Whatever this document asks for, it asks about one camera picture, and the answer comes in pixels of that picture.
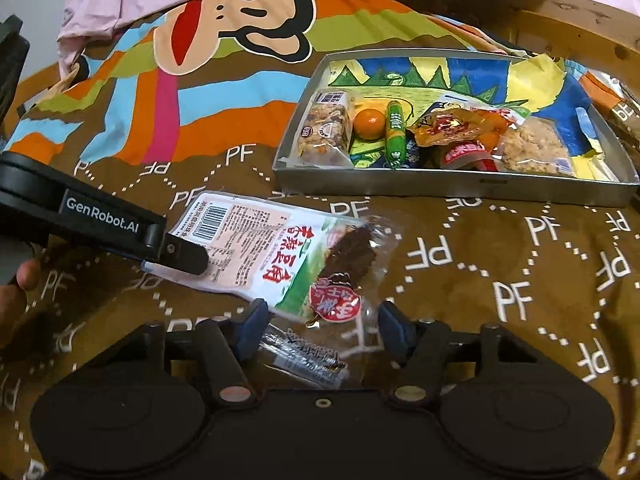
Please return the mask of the person left hand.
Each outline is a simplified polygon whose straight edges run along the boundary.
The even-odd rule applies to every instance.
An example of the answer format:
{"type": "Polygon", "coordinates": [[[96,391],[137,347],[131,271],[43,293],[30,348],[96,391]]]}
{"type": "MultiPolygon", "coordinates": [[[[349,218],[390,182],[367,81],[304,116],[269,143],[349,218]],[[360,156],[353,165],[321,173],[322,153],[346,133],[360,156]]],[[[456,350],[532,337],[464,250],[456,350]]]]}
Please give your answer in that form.
{"type": "Polygon", "coordinates": [[[39,283],[40,262],[36,259],[23,262],[15,274],[15,282],[1,287],[0,341],[5,347],[12,339],[16,323],[26,308],[26,292],[39,283]]]}

